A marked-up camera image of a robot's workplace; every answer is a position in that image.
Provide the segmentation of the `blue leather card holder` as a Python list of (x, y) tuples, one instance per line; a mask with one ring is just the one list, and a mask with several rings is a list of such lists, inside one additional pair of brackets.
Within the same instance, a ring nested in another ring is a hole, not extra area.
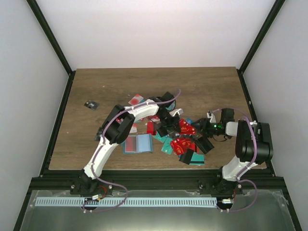
[(123, 154), (140, 154), (153, 151), (153, 139), (151, 134), (141, 134), (136, 136), (137, 151), (135, 153), (125, 152), (125, 141), (122, 143)]

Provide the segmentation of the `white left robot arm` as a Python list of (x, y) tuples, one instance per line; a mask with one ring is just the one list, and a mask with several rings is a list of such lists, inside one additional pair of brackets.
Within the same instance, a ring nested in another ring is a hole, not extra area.
[(96, 140), (98, 146), (90, 161), (82, 169), (79, 182), (83, 191), (94, 194), (98, 190), (99, 176), (113, 150), (122, 144), (129, 135), (135, 121), (149, 116), (158, 116), (160, 120), (159, 131), (180, 133), (180, 116), (178, 113), (170, 113), (168, 107), (180, 96), (166, 92), (162, 97), (151, 97), (142, 103), (122, 106), (114, 106), (102, 126), (99, 128)]

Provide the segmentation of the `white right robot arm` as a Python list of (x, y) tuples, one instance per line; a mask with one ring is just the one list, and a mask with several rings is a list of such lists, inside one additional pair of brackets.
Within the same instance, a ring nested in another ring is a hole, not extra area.
[(220, 135), (224, 136), (224, 140), (236, 138), (235, 156), (219, 169), (212, 185), (217, 193), (224, 194), (235, 189), (236, 183), (251, 168), (272, 159), (273, 144), (268, 123), (252, 122), (246, 115), (235, 121), (233, 108), (219, 110), (219, 122), (216, 121), (214, 112), (209, 111), (206, 117), (192, 122), (191, 125), (200, 135), (194, 139), (194, 143), (203, 154), (214, 149), (210, 138)]

